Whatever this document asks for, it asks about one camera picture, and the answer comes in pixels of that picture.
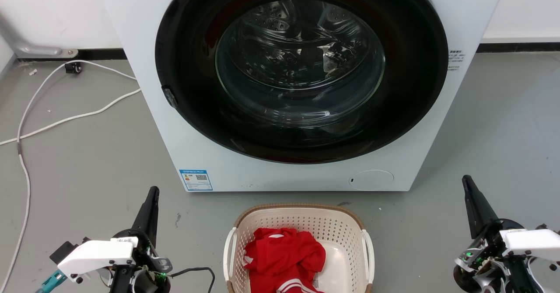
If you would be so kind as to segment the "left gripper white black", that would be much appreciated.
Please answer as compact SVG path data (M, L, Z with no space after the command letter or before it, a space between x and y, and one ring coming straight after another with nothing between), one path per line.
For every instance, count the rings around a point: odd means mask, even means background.
M157 243L160 189L150 187L131 229L120 231L108 241L86 239L81 244L65 242L50 255L50 260L73 282L100 269L118 267L148 269L158 274L173 270L170 259L158 255Z

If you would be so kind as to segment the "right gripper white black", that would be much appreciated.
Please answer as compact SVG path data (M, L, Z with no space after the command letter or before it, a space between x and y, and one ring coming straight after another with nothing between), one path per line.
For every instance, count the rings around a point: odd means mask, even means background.
M470 175L462 177L465 207L472 243L455 263L466 272L482 272L504 265L507 259L519 258L522 263L544 259L559 265L559 233L539 227L528 230L515 221L498 219L483 193Z

